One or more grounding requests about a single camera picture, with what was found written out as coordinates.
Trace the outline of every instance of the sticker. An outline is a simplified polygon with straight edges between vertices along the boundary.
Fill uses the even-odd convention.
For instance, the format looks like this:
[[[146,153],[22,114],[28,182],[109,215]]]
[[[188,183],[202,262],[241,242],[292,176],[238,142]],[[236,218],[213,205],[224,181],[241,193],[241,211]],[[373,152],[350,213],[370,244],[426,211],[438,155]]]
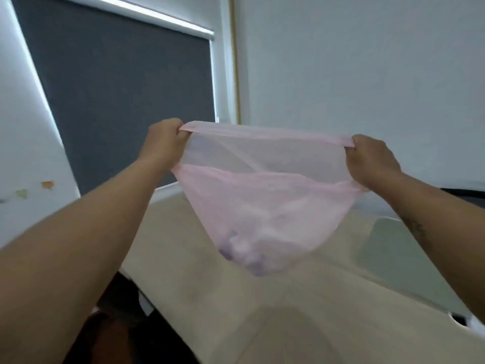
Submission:
[[[42,185],[42,189],[52,189],[55,184],[54,184],[54,181],[43,181],[41,182],[41,185]]]
[[[22,199],[27,199],[27,189],[16,190],[15,195]]]

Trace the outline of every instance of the hand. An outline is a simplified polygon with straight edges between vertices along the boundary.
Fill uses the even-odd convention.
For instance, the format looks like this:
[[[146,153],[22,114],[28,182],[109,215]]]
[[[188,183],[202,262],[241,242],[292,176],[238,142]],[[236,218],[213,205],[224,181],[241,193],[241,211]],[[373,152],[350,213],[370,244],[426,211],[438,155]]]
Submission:
[[[389,173],[400,173],[401,166],[382,140],[354,135],[355,148],[345,147],[347,167],[356,182],[372,190],[376,181]]]
[[[145,139],[138,160],[149,162],[161,173],[171,170],[182,158],[190,132],[179,130],[180,119],[167,119],[153,124]]]

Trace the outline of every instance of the tattoo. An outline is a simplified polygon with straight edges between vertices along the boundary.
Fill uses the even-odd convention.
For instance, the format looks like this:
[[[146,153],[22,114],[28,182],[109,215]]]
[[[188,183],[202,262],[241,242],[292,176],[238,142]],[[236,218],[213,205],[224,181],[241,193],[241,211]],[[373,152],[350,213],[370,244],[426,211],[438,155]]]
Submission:
[[[429,254],[432,250],[432,246],[426,236],[426,230],[424,229],[423,225],[407,217],[401,217],[401,220],[403,220],[404,225],[406,225],[409,231],[413,234],[416,241],[419,243],[419,245],[421,245],[421,248],[423,248],[424,252],[426,254]]]

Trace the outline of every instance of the pink plastic bag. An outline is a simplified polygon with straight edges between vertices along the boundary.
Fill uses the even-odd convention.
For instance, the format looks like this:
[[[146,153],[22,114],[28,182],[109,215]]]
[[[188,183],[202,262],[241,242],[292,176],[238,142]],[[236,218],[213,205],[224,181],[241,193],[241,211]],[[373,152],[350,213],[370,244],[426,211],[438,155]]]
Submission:
[[[193,121],[173,170],[221,254],[263,276],[321,245],[365,191],[351,138]]]

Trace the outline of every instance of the person's left hand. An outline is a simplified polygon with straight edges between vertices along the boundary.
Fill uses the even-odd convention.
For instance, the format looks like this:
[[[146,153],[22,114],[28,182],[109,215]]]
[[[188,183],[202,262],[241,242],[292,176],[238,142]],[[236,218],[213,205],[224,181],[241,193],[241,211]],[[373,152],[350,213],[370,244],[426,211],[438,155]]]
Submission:
[[[167,119],[153,124],[138,160],[150,162],[161,173],[171,170],[182,158],[190,132],[179,130],[183,125],[180,119]]]

